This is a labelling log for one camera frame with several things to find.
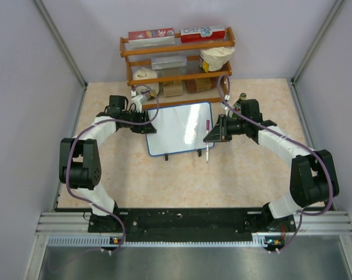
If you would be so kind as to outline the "blue framed whiteboard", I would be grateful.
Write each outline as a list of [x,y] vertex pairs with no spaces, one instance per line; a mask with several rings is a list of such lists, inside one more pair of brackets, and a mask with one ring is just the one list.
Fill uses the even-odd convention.
[[212,130],[211,103],[197,102],[148,110],[156,117],[152,125],[156,133],[147,134],[150,156],[169,156],[177,153],[210,150],[215,143],[205,143],[204,137]]

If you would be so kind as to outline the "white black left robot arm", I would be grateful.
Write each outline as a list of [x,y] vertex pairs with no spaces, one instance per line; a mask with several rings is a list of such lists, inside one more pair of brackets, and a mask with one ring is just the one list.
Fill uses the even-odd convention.
[[111,95],[109,105],[97,114],[93,123],[73,138],[60,142],[59,179],[66,185],[70,196],[87,202],[101,224],[108,231],[121,226],[121,217],[114,213],[116,202],[104,189],[101,181],[102,166],[99,146],[120,128],[129,128],[136,134],[155,134],[152,125],[158,115],[150,117],[142,108],[148,100],[141,94],[128,100],[125,96]]

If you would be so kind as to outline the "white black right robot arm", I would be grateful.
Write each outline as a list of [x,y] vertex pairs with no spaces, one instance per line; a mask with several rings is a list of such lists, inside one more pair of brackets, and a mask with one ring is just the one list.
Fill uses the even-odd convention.
[[256,99],[243,100],[238,107],[222,101],[225,113],[218,116],[205,143],[229,142],[234,135],[246,135],[258,145],[272,151],[290,167],[290,186],[287,193],[262,207],[261,222],[274,231],[283,218],[318,202],[326,209],[340,189],[332,154],[314,150],[287,136],[272,120],[264,120]]

